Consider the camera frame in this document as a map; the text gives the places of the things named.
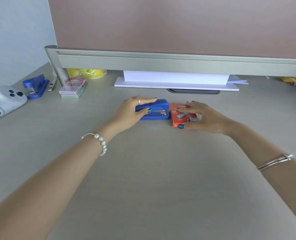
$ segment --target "silver bracelet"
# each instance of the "silver bracelet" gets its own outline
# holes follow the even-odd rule
[[[87,135],[93,135],[96,139],[98,139],[99,141],[101,141],[102,153],[100,154],[100,156],[105,155],[106,154],[106,151],[107,151],[107,145],[106,145],[106,142],[103,140],[103,138],[100,137],[99,134],[88,133],[88,134],[84,135],[83,137],[81,137],[81,139],[83,139]]]
[[[261,171],[262,169],[269,168],[270,166],[276,165],[276,164],[281,163],[283,161],[290,161],[292,156],[293,155],[290,155],[290,154],[286,155],[285,154],[280,158],[277,158],[277,159],[275,159],[273,161],[270,161],[269,163],[266,163],[266,164],[264,164],[262,166],[257,167],[257,169]]]

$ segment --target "desk surface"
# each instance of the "desk surface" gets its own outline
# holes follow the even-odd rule
[[[57,83],[0,118],[0,201],[135,95],[205,102],[296,155],[296,88],[249,77],[238,92],[187,95],[116,88],[120,75],[90,80],[80,99],[62,99]],[[49,239],[289,240],[296,217],[230,138],[140,121],[109,143]]]

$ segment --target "yellow package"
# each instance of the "yellow package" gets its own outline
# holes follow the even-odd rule
[[[285,83],[295,83],[296,82],[296,77],[292,77],[292,76],[280,76],[279,77],[283,82]]]
[[[107,74],[107,70],[67,68],[69,77],[96,79]]]

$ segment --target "wall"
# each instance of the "wall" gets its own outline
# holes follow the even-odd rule
[[[48,0],[0,0],[0,85],[12,85],[47,63],[56,44]]]
[[[296,58],[296,0],[49,0],[60,48]]]

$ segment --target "blue stapler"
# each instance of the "blue stapler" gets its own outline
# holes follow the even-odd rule
[[[169,103],[165,99],[157,99],[157,101],[154,103],[138,105],[136,106],[136,112],[145,108],[151,108],[153,110],[151,113],[143,116],[140,120],[169,120],[170,119],[170,113],[168,111]]]
[[[22,84],[25,88],[30,90],[30,93],[27,96],[28,99],[39,99],[44,94],[49,84],[49,80],[45,79],[45,76],[41,74],[39,76],[24,80]]]

